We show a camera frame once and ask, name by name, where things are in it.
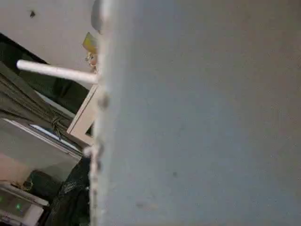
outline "wooden frame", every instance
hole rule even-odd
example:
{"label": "wooden frame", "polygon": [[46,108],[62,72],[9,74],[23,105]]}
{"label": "wooden frame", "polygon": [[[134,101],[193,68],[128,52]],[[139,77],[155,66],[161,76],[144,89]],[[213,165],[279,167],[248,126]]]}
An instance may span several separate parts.
{"label": "wooden frame", "polygon": [[98,92],[98,86],[94,85],[90,89],[86,99],[84,100],[80,109],[76,113],[72,123],[67,129],[67,133],[73,135],[74,137],[84,141],[89,145],[92,145],[93,138],[87,135],[86,132],[95,120],[95,102],[97,99],[96,97],[98,96]]}

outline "white ceiling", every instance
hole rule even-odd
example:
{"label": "white ceiling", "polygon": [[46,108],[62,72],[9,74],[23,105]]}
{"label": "white ceiling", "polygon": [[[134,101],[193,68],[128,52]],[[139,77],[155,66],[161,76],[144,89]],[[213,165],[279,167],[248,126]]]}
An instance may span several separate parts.
{"label": "white ceiling", "polygon": [[[0,32],[52,65],[88,72],[82,42],[94,0],[3,0]],[[36,16],[30,18],[30,11]]]}

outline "dark green curtain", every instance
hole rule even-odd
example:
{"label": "dark green curtain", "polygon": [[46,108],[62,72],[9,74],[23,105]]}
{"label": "dark green curtain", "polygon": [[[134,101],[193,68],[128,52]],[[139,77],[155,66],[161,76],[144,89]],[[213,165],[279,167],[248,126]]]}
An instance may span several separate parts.
{"label": "dark green curtain", "polygon": [[72,118],[46,103],[14,71],[0,62],[0,117],[26,124],[51,128],[59,137],[85,145],[67,134]]}

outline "yellow object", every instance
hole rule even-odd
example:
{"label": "yellow object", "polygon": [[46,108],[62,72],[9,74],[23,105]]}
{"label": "yellow object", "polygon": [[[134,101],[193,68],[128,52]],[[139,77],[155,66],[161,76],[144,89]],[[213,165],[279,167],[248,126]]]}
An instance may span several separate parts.
{"label": "yellow object", "polygon": [[83,47],[90,53],[97,53],[97,39],[90,32],[87,33],[84,39]]}

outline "white rod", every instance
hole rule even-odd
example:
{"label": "white rod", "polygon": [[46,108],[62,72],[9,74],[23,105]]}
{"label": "white rod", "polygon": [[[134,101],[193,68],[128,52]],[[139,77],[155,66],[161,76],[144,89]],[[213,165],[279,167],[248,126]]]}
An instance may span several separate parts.
{"label": "white rod", "polygon": [[27,60],[18,60],[17,68],[25,71],[46,74],[63,79],[83,81],[92,84],[97,83],[97,75],[94,73],[80,72],[72,69],[40,64]]}

